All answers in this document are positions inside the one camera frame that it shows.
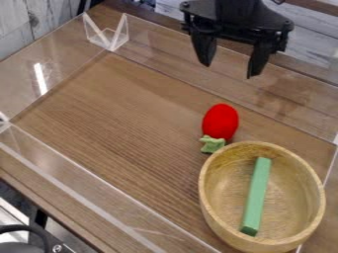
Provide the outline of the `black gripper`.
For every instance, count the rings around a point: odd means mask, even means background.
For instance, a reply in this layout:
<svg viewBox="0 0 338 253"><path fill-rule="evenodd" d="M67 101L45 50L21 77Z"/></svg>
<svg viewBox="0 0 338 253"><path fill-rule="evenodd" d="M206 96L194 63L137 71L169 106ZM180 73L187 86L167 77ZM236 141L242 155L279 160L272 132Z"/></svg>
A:
<svg viewBox="0 0 338 253"><path fill-rule="evenodd" d="M262 74L270 55L284 51L292 21L274 11L263 0L183 0L181 28L191 37L199 62L210 66L216 40L254 45L247 78Z"/></svg>

